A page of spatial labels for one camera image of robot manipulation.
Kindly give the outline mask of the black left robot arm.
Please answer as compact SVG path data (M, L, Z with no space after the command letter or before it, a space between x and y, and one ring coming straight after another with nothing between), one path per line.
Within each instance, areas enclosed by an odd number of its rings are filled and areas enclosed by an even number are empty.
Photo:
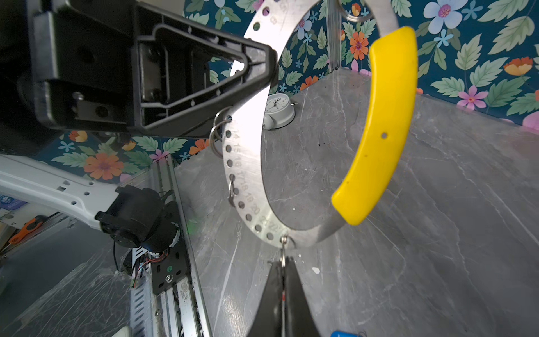
M88 156L81 179L32 155L66 130L202 136L266 87L277 61L271 46L141 1L3 1L1 191L164 251L177 233L165 200L106 184L122 171L117 156Z

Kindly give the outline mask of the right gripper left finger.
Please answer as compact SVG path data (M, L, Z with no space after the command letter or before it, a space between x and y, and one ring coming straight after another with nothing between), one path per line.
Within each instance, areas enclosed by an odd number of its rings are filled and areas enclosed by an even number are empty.
M261 301L248 337L282 335L282 295L284 290L282 263L274 262L270 268Z

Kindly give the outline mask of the white alarm clock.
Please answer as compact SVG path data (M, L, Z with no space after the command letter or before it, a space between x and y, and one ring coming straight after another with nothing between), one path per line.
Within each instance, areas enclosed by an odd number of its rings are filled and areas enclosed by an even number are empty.
M265 130L280 129L290 124L295 116L293 103L286 94L269 95L262 128Z

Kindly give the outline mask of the key with blue tag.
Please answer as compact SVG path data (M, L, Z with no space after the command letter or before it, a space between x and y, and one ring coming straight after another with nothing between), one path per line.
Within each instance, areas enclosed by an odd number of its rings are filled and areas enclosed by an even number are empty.
M367 337L364 331L360 332L348 332L348 331L333 331L330 337Z

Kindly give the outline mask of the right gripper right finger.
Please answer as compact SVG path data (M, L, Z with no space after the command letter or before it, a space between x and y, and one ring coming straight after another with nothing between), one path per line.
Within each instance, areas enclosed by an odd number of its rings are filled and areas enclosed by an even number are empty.
M284 336L320 336L295 263L284 268Z

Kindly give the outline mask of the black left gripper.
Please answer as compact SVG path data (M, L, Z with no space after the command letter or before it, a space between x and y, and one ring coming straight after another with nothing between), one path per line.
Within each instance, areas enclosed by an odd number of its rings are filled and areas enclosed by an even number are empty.
M34 111L50 129L126 131L133 89L136 131L204 137L219 111L257 94L276 70L270 46L153 5L25 5Z

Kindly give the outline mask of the large grey perforated keyring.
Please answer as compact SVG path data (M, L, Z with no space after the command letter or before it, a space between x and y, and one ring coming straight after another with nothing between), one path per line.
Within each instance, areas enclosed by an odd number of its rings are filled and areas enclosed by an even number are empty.
M379 38L369 51L371 92L359 149L331 198L328 218L307 230L284 224L272 210L262 177L262 124L270 86L239 101L223 117L223 164L228 202L260 240L286 248L310 247L345 225L357 226L388 187L414 114L418 81L415 32L401 27L389 1L369 1Z

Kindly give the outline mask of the orange handled tool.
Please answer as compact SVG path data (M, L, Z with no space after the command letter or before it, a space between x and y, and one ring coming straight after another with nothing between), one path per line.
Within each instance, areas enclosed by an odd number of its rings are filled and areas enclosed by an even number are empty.
M32 220L25 223L25 225L20 229L20 231L11 237L8 241L10 245L19 244L22 240L25 239L29 234L35 232L39 229L44 222L48 219L47 216L39 215L33 218Z

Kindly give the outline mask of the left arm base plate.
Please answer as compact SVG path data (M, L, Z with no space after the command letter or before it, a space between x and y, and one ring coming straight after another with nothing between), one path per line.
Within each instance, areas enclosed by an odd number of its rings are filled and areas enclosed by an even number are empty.
M144 276L149 276L152 293L158 296L189 275L188 252L185 244L178 242L159 257L147 258L136 265L131 287L135 289L143 283Z

